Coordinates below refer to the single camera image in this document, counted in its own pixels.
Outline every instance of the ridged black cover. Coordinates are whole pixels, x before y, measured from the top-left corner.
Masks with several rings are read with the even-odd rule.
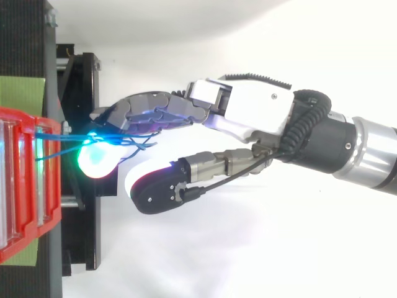
[[[269,83],[271,85],[285,88],[287,90],[291,90],[291,87],[292,87],[292,85],[290,85],[290,84],[276,81],[275,79],[272,79],[268,76],[261,76],[259,74],[243,73],[243,74],[226,74],[225,75],[225,80],[227,80],[227,81],[232,81],[232,80],[237,80],[237,79],[253,79],[255,81]]]
[[[0,0],[0,76],[44,78],[44,8],[43,0]]]

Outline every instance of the black coiled cable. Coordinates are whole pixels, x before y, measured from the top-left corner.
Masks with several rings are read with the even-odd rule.
[[[332,106],[330,98],[318,91],[299,90],[295,91],[294,95],[295,100],[312,104],[313,107],[284,132],[280,151],[288,155],[295,155],[298,152],[306,136],[328,115]]]
[[[176,95],[179,97],[185,97],[185,93],[186,93],[186,90],[177,90],[177,91],[171,92],[172,95]]]

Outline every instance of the black cable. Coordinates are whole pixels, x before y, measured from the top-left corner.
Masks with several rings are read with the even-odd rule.
[[[221,180],[219,182],[211,184],[207,187],[191,187],[191,188],[182,190],[181,197],[183,198],[184,202],[189,202],[189,201],[198,199],[201,195],[205,194],[207,191],[211,191],[212,189],[218,188],[226,183],[229,183],[230,181],[233,181],[245,174],[248,174],[249,172],[256,169],[258,166],[265,163],[266,161],[272,160],[274,158],[279,158],[279,157],[287,155],[287,154],[288,153],[285,153],[285,152],[277,152],[277,153],[270,154],[266,157],[261,158],[257,162],[253,163],[251,166],[248,166],[247,168],[243,169],[242,171],[240,171],[236,174],[233,174],[224,180]]]
[[[205,194],[207,191],[211,191],[212,189],[220,187],[245,174],[248,174],[268,160],[284,156],[294,156],[299,151],[303,141],[305,140],[306,136],[311,132],[313,127],[319,124],[331,111],[330,98],[321,92],[314,90],[299,90],[295,91],[294,95],[294,100],[308,103],[313,107],[286,129],[280,142],[279,152],[270,154],[267,157],[258,160],[251,166],[243,169],[242,171],[207,187],[192,187],[182,190],[181,196],[183,200],[185,202],[189,202],[191,200],[197,199],[201,195]]]
[[[211,184],[207,187],[204,188],[205,192],[207,191],[211,191],[212,189],[215,189],[217,187],[220,187],[230,181],[233,181],[241,176],[244,176],[245,174],[248,174],[249,172],[251,172],[252,170],[256,169],[258,166],[260,166],[261,164],[265,163],[268,160],[272,160],[274,158],[278,158],[281,157],[282,155],[285,155],[286,153],[282,153],[282,152],[277,152],[277,153],[273,153],[270,155],[267,155],[266,157],[261,158],[260,160],[258,160],[256,163],[253,163],[251,166],[248,166],[247,168],[243,169],[242,171],[231,175],[230,177],[227,177],[224,180],[218,181],[214,184]]]
[[[331,100],[321,92],[314,90],[299,90],[294,92],[294,100],[305,102],[313,107],[302,115],[295,123],[287,127],[284,132],[280,150],[286,153],[296,154],[306,136],[314,126],[319,124],[331,111]]]
[[[177,91],[173,91],[171,92],[172,95],[176,95],[179,97],[185,97],[186,94],[186,90],[177,90]]]

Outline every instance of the silver cylinder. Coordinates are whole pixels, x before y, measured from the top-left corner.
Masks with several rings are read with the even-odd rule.
[[[333,175],[337,179],[382,191],[393,179],[390,175],[395,176],[397,133],[391,127],[361,117],[354,117],[353,121],[357,131],[353,154]]]

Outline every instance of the robotic finger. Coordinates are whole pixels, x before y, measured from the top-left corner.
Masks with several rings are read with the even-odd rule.
[[[140,212],[160,213],[197,199],[208,189],[187,188],[190,183],[211,180],[218,175],[234,178],[237,174],[259,174],[270,166],[272,160],[261,162],[247,173],[240,173],[262,161],[269,153],[254,145],[253,150],[235,149],[219,153],[205,151],[172,163],[149,160],[128,173],[125,189]]]

